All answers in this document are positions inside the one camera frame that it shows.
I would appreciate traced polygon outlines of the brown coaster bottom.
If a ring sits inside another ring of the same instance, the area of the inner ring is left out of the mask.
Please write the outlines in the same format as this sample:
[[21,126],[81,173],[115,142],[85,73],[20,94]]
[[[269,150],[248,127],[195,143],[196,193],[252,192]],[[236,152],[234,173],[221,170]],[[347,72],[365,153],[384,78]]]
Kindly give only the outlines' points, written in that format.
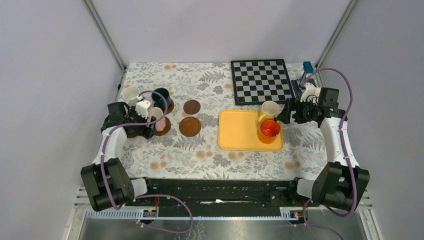
[[164,117],[159,122],[155,123],[155,129],[156,129],[156,133],[155,133],[156,136],[163,136],[167,134],[169,130],[171,129],[171,121],[167,117]]

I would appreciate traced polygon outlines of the pink mug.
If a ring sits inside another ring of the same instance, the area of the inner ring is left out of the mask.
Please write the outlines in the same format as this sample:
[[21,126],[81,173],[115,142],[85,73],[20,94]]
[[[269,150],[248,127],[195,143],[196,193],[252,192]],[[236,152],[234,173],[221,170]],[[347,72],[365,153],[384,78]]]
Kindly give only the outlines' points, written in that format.
[[163,117],[164,112],[159,107],[152,107],[148,111],[148,122],[155,122],[157,132],[161,132],[166,127],[166,119]]

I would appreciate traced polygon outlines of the yellow mug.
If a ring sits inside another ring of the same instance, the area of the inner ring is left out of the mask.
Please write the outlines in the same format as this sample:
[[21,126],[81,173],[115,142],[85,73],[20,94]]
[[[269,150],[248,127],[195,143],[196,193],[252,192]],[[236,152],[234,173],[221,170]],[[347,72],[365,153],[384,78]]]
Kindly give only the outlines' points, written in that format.
[[262,123],[265,120],[273,120],[278,116],[280,111],[279,105],[275,101],[265,101],[261,105],[261,109],[258,115],[258,122]]

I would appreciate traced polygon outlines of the dark green mug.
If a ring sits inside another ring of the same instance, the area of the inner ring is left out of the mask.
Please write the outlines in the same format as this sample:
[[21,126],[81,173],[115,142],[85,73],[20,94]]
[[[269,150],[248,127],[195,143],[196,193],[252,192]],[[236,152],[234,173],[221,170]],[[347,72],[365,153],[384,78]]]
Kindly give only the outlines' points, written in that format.
[[154,106],[160,108],[164,112],[169,112],[172,107],[172,99],[170,92],[163,87],[156,88],[151,94]]

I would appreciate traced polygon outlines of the orange mug black handle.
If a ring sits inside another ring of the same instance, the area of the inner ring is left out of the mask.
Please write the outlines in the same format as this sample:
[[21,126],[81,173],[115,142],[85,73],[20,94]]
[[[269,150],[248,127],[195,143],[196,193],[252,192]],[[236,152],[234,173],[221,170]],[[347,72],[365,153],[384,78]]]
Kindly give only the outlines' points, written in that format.
[[274,120],[263,121],[258,130],[258,139],[264,144],[273,143],[280,134],[281,126]]

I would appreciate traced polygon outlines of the white mug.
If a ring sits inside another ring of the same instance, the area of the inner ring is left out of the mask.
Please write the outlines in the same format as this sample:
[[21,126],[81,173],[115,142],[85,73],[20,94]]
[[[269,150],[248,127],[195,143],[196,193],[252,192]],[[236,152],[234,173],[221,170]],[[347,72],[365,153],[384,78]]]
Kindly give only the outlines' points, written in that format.
[[136,86],[128,86],[122,91],[122,98],[130,106],[135,107],[141,100],[140,90]]

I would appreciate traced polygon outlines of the light brown coaster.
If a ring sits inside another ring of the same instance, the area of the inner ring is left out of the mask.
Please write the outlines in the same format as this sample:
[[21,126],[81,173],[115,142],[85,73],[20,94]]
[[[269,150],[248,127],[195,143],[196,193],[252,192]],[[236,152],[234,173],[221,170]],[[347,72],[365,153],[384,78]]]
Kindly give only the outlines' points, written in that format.
[[186,137],[194,137],[202,128],[200,120],[196,117],[185,117],[179,123],[179,131]]

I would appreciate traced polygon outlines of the dark wood grain coaster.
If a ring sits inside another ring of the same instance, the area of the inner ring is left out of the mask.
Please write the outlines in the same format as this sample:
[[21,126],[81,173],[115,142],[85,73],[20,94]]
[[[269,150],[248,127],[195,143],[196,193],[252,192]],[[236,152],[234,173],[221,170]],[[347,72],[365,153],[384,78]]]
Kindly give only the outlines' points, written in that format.
[[188,100],[183,105],[184,112],[189,114],[189,115],[194,115],[194,114],[198,113],[200,111],[200,109],[201,109],[201,104],[197,100],[194,100],[194,99]]

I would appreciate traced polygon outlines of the yellow plastic tray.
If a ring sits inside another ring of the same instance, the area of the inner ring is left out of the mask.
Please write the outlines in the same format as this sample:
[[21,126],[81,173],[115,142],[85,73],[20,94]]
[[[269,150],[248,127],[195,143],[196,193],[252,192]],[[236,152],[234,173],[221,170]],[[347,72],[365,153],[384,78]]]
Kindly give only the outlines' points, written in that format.
[[283,135],[274,142],[263,143],[258,133],[260,124],[258,110],[225,109],[219,114],[218,146],[223,150],[279,152],[284,147]]

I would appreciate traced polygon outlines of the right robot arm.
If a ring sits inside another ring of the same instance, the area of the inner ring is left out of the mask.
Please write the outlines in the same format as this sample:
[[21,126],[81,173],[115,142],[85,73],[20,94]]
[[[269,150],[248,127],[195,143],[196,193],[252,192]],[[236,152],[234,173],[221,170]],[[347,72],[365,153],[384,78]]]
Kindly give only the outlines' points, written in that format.
[[317,88],[314,94],[286,100],[283,110],[274,121],[289,124],[316,122],[324,138],[327,164],[315,180],[296,177],[287,201],[293,206],[306,199],[323,205],[331,212],[343,210],[338,216],[349,217],[370,181],[369,171],[360,168],[350,146],[347,133],[347,112],[339,108],[339,90]]

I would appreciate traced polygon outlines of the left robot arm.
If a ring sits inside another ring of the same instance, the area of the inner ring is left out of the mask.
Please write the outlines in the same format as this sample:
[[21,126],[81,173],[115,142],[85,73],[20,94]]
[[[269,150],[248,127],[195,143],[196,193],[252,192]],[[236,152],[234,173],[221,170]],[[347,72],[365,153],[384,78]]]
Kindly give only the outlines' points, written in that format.
[[84,166],[81,179],[88,200],[96,212],[114,208],[137,199],[148,206],[155,200],[155,192],[143,178],[132,180],[127,174],[120,157],[128,137],[152,138],[157,130],[157,117],[142,116],[136,107],[125,102],[114,102],[107,106],[108,116],[101,127],[102,142],[92,164]]

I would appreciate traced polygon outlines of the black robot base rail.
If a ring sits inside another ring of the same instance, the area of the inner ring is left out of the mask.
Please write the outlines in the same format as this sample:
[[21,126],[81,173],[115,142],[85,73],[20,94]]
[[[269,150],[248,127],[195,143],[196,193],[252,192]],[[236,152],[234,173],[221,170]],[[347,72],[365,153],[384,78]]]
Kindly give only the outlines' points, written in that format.
[[301,209],[292,180],[201,180],[147,178],[148,192],[127,205],[152,207],[161,218],[276,218]]

